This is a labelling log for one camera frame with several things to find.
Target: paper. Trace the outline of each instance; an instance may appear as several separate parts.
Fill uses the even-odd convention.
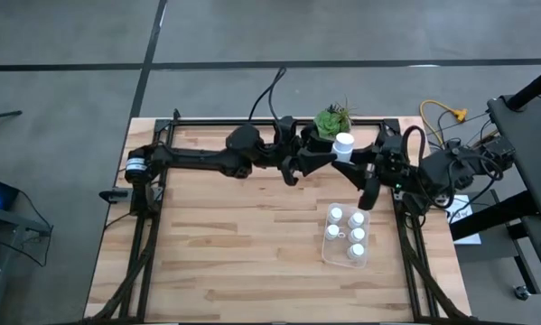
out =
[[[469,196],[467,195],[455,195],[454,201],[452,202],[451,207],[449,207],[446,211],[449,212],[449,216],[452,215],[456,210],[462,208],[469,202]],[[469,205],[467,208],[462,209],[459,213],[457,213],[456,216],[452,217],[451,223],[457,222],[463,218],[467,218],[472,214],[471,205]],[[480,245],[480,236],[479,234],[470,235],[465,238],[461,238],[459,240],[454,241],[455,245]]]

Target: clear plastic tray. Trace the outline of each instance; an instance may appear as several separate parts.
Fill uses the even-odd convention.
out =
[[[331,210],[334,208],[339,208],[342,210],[342,218],[336,224],[339,229],[339,236],[333,240],[326,239],[326,227],[331,225],[328,220],[328,216],[331,213]],[[349,218],[356,212],[362,213],[364,216],[364,223],[362,224],[362,229],[365,232],[365,236],[358,244],[361,244],[364,247],[364,255],[357,259],[351,259],[347,255],[347,250],[350,246],[353,245],[349,241],[350,231],[352,229],[349,226]],[[368,228],[370,224],[370,213],[368,211],[358,209],[346,204],[332,203],[328,207],[328,212],[326,213],[326,223],[324,226],[324,236],[322,237],[322,259],[324,262],[346,266],[346,267],[355,267],[362,268],[367,264],[368,260]]]

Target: gray floor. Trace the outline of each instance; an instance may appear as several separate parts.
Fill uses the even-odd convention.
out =
[[[142,62],[157,0],[0,1],[0,64]],[[155,62],[541,58],[541,0],[170,0]],[[243,116],[273,70],[153,71],[140,116]],[[364,116],[416,116],[428,98],[466,107],[517,91],[541,66],[291,69],[276,87],[280,115],[311,116],[347,98]],[[139,71],[0,72],[0,180],[26,190],[55,225],[47,267],[18,259],[3,324],[78,319]],[[429,119],[442,112],[428,107]],[[266,105],[258,111],[268,116]],[[487,117],[445,131],[469,141]],[[446,116],[444,124],[453,123]],[[478,179],[472,190],[486,180]],[[524,185],[516,170],[495,188]],[[541,287],[541,266],[522,246]],[[42,247],[32,248],[36,253]],[[463,264],[472,312],[483,320],[541,323],[512,260]]]

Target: butcher block tabletop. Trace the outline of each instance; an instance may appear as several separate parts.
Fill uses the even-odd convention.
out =
[[[398,117],[401,130],[423,127],[418,116]],[[132,120],[122,154],[150,144],[155,118]],[[173,146],[220,150],[235,126],[176,126]],[[260,126],[270,142],[271,126]],[[352,128],[355,148],[371,144],[376,126]],[[409,139],[416,161],[420,137]],[[124,173],[117,186],[129,187]],[[371,210],[368,262],[354,269],[322,261],[326,211],[333,202],[356,206],[361,192],[326,166],[286,186],[276,168],[254,168],[245,180],[218,172],[170,169],[148,296],[147,322],[366,322],[412,320],[405,268],[390,190]],[[112,205],[107,223],[128,212]],[[101,238],[85,316],[98,312],[123,280],[135,217],[109,227]],[[423,227],[436,281],[469,314],[461,270],[444,213],[431,210]],[[424,287],[418,297],[428,315]],[[141,276],[130,314],[135,315]]]

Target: yellow cable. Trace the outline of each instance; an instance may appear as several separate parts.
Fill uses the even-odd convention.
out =
[[[448,111],[450,111],[457,119],[457,121],[459,123],[462,123],[464,120],[465,120],[465,117],[467,116],[467,108],[464,108],[464,109],[452,109],[448,106],[446,106],[445,104],[441,103],[441,102],[438,102],[436,100],[432,100],[432,99],[427,99],[427,100],[424,100],[421,105],[419,105],[418,107],[418,110],[421,114],[421,118],[423,118],[423,122],[426,126],[428,126],[428,128],[431,129],[431,131],[433,131],[433,134],[434,136],[436,136],[436,139],[439,141],[439,145],[443,145],[444,143],[444,140],[442,139],[442,137],[437,133],[437,131],[434,129],[434,127],[426,120],[426,117],[424,116],[424,105],[426,104],[435,104],[439,107],[442,107]]]

